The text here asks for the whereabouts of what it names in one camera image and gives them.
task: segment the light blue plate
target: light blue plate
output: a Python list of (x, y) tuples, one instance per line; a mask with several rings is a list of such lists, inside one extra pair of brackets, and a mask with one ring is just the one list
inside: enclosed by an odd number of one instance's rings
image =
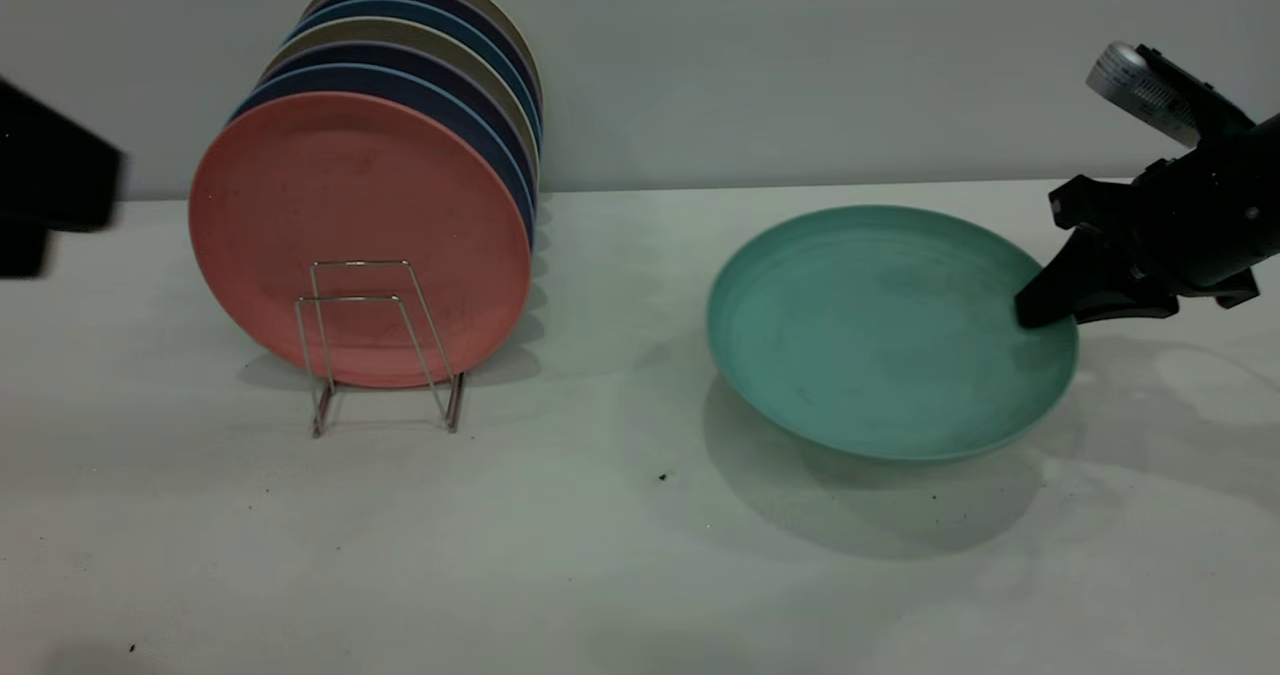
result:
[(1073, 319), (1018, 325), (1014, 296), (1039, 270), (948, 215), (813, 213), (721, 272), (712, 355), (755, 410), (804, 438), (878, 460), (970, 457), (1028, 433), (1075, 371)]

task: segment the white wall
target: white wall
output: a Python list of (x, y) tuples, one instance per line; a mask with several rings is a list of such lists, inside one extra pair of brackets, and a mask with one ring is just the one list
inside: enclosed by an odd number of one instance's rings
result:
[[(1084, 85), (1162, 49), (1280, 110), (1280, 0), (497, 0), (547, 86), (549, 190), (1133, 173), (1179, 151)], [(186, 191), (307, 0), (0, 0), (0, 73)]]

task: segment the black object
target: black object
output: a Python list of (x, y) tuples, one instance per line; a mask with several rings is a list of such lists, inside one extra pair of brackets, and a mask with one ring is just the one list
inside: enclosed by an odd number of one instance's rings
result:
[(1249, 268), (1280, 252), (1280, 115), (1254, 126), (1158, 51), (1137, 51), (1181, 97), (1199, 142), (1130, 184), (1076, 175), (1050, 193), (1055, 224), (1075, 232), (1018, 293), (1025, 328), (1169, 318), (1178, 296), (1235, 307), (1258, 295)]
[(50, 231), (105, 228), (123, 163), (100, 137), (0, 79), (0, 278), (40, 274)]

